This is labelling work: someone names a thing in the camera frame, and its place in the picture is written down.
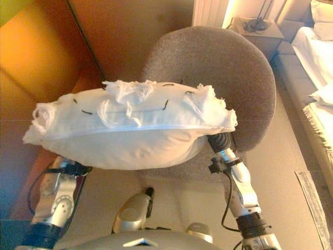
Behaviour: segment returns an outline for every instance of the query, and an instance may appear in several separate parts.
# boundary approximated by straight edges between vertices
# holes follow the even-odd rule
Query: bed
[[[272,62],[286,86],[333,197],[333,1],[287,0],[285,40]]]

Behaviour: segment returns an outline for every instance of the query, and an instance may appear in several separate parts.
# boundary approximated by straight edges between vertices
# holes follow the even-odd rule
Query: lamp base
[[[244,26],[244,30],[248,32],[254,32],[257,30],[265,30],[267,27],[267,23],[262,18],[258,18],[249,20]]]

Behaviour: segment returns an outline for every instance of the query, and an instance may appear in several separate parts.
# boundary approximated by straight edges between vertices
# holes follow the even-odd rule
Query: lamp
[[[271,5],[272,5],[272,2],[273,0],[270,0],[270,3],[266,9],[266,12],[264,14],[263,17],[261,17],[261,13],[266,5],[266,2],[267,0],[264,1],[263,5],[261,6],[261,9],[260,9],[260,12],[257,16],[257,18],[253,18],[251,20],[249,20],[245,25],[244,25],[244,30],[247,31],[247,32],[254,32],[254,31],[257,31],[257,30],[265,30],[267,29],[267,23],[264,21]]]

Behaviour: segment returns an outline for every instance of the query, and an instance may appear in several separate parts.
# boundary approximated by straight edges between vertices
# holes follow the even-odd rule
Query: carpet
[[[327,228],[325,213],[319,199],[316,186],[312,180],[311,173],[309,171],[296,171],[295,174],[301,184],[306,202],[308,203],[313,220],[316,224],[323,250],[331,250],[332,248],[330,246],[330,236]]]

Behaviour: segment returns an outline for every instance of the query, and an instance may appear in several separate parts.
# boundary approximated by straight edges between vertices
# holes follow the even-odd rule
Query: nightstand
[[[263,31],[247,32],[244,25],[250,18],[234,17],[228,29],[244,36],[265,55],[268,61],[272,59],[284,36],[274,21],[267,21],[268,28]]]

